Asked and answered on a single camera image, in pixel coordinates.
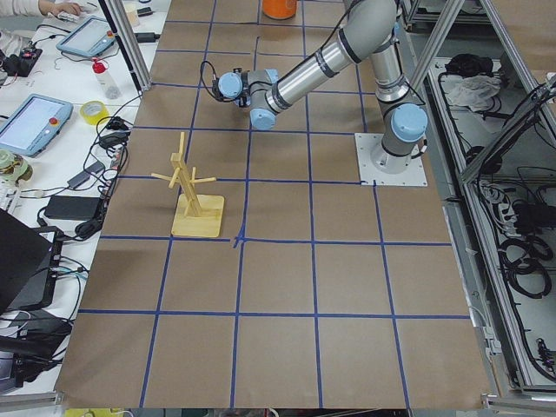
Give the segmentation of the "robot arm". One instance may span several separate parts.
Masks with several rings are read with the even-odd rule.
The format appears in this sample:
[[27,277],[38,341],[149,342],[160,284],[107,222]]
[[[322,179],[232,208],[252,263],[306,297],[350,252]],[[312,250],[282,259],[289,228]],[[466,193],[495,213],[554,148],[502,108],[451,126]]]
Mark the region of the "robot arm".
[[281,112],[346,67],[369,60],[385,124],[371,158],[376,168],[397,174],[426,152],[417,144],[426,141],[428,125],[427,113],[410,97],[414,89],[397,51],[397,6],[393,1],[347,1],[345,7],[322,46],[286,75],[279,76],[274,69],[234,69],[213,76],[211,94],[218,102],[247,108],[253,128],[271,130]]

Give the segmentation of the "person hand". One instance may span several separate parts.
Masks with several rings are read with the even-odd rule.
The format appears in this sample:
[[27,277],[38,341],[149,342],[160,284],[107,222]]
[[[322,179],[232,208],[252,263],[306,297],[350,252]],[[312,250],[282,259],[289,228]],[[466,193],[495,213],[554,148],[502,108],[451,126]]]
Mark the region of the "person hand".
[[60,13],[65,12],[79,17],[82,13],[81,6],[73,2],[54,3],[48,0],[39,0],[38,7],[44,16],[51,14],[54,17],[58,17]]

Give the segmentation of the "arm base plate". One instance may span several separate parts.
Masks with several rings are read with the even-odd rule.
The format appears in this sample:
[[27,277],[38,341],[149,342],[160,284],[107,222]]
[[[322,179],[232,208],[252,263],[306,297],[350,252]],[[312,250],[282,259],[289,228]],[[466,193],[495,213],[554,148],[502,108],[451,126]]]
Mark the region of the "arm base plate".
[[421,157],[391,156],[382,147],[383,134],[355,133],[360,182],[368,186],[426,187]]

